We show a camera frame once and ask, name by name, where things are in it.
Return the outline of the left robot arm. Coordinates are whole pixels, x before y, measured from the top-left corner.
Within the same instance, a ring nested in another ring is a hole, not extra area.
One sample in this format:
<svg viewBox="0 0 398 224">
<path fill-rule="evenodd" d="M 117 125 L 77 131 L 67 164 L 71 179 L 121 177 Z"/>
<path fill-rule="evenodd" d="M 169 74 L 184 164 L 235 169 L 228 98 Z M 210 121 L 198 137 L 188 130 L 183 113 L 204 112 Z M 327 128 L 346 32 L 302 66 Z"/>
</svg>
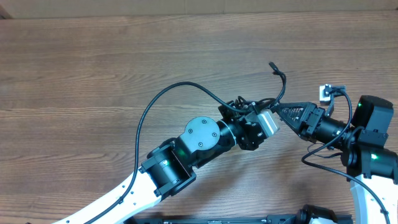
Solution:
<svg viewBox="0 0 398 224">
<path fill-rule="evenodd" d="M 179 137 L 148 153 L 146 161 L 126 180 L 61 223 L 122 223 L 190 185 L 197 177 L 194 168 L 235 145 L 253 151 L 279 130 L 269 109 L 248 105 L 246 114 L 225 106 L 218 109 L 221 120 L 193 118 Z"/>
</svg>

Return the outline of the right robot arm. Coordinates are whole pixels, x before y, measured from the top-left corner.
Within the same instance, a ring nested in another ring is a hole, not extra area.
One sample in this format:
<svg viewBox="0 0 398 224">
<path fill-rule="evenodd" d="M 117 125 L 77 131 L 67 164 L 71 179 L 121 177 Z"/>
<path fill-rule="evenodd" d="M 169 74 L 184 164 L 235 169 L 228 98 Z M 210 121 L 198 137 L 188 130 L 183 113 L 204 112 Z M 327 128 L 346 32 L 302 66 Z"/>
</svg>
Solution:
<svg viewBox="0 0 398 224">
<path fill-rule="evenodd" d="M 394 114 L 385 99 L 363 95 L 356 109 L 348 109 L 348 121 L 331 118 L 335 98 L 348 95 L 329 91 L 327 109 L 311 102 L 279 103 L 272 107 L 301 139 L 321 146 L 302 157 L 302 162 L 341 175 L 351 184 L 357 223 L 397 223 L 397 154 L 384 147 Z M 307 159 L 324 148 L 338 149 L 346 172 Z"/>
</svg>

